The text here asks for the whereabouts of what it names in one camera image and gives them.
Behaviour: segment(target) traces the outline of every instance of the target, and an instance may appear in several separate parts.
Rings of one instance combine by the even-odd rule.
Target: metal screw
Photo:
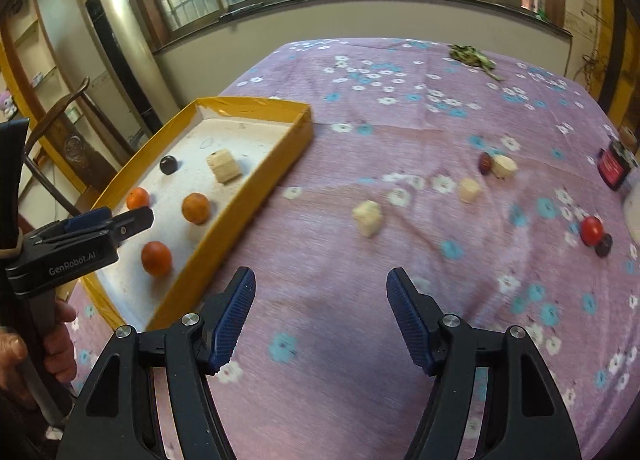
[[[516,339],[522,339],[527,334],[527,332],[524,331],[524,328],[522,328],[521,326],[512,326],[509,330],[509,333]]]
[[[129,325],[123,325],[116,330],[116,337],[118,339],[123,339],[129,335],[131,335],[131,327]]]
[[[460,318],[453,314],[447,314],[442,318],[442,322],[444,326],[448,326],[449,328],[455,328],[456,326],[460,326]]]
[[[194,324],[196,324],[198,321],[200,321],[200,316],[198,314],[186,314],[182,316],[182,324],[185,326],[192,326]]]

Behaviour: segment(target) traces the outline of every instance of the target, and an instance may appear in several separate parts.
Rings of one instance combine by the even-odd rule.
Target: red cherry tomato
[[[580,224],[580,237],[589,247],[595,247],[604,236],[602,222],[595,216],[587,216]]]

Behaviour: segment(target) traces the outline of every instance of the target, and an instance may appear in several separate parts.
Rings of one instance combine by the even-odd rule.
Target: yellow box
[[[195,251],[179,272],[174,284],[155,309],[148,331],[165,328],[183,314],[193,310],[202,298],[213,274],[242,234],[262,202],[279,180],[302,155],[313,137],[311,110],[307,104],[249,97],[199,98],[173,117],[120,170],[94,205],[116,208],[126,194],[140,181],[146,171],[164,151],[187,130],[201,122],[201,107],[209,108],[220,117],[282,122],[290,125],[269,154],[235,192],[230,202],[219,212]],[[113,328],[124,324],[97,274],[91,273],[82,282],[95,307]]]

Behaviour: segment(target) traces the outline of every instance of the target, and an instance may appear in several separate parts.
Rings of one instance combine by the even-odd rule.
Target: window sill
[[[181,35],[175,40],[172,40],[171,42],[167,43],[162,48],[159,48],[153,51],[153,54],[154,55],[161,54],[169,48],[174,48],[177,45],[184,43],[185,41],[188,41],[192,36],[196,34],[202,34],[209,29],[226,25],[235,20],[244,19],[257,14],[265,13],[265,12],[271,12],[279,8],[296,6],[300,4],[309,4],[309,3],[319,2],[319,1],[323,1],[323,0],[280,0],[276,2],[270,2],[270,3],[259,2],[259,3],[254,3],[248,6],[244,6],[237,10],[233,10],[228,13],[222,14],[216,17],[210,23],[204,26],[197,27],[193,31],[185,33],[184,35]],[[564,30],[561,27],[558,27],[552,23],[548,23],[546,21],[538,19],[533,12],[525,10],[524,8],[513,8],[513,7],[505,6],[502,4],[491,3],[491,2],[480,1],[480,0],[436,0],[436,1],[453,2],[453,3],[461,4],[464,6],[480,8],[485,11],[492,11],[498,14],[509,16],[519,21],[527,22],[530,25],[536,26],[537,28],[544,30],[548,33],[554,34],[560,38],[563,38],[569,41],[573,38],[571,32],[568,32],[567,30]]]

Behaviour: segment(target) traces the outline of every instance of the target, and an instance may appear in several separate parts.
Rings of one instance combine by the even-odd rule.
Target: purple floral tablecloth
[[[527,329],[553,372],[585,459],[610,437],[640,387],[640,268],[622,196],[594,165],[613,128],[578,84],[503,56],[497,82],[446,45],[338,39],[276,50],[225,94],[307,102],[316,137],[212,281],[254,269],[257,295],[233,360],[210,379],[239,460],[401,459],[432,381],[414,366],[388,306],[386,273],[408,272],[444,312],[472,325]],[[518,165],[483,177],[482,151]],[[457,183],[482,186],[471,204]],[[351,218],[382,206],[372,239]],[[604,259],[578,224],[599,216]],[[84,292],[72,336],[82,384],[111,335]],[[180,458],[157,372],[170,458]],[[463,441],[473,456],[486,371]]]

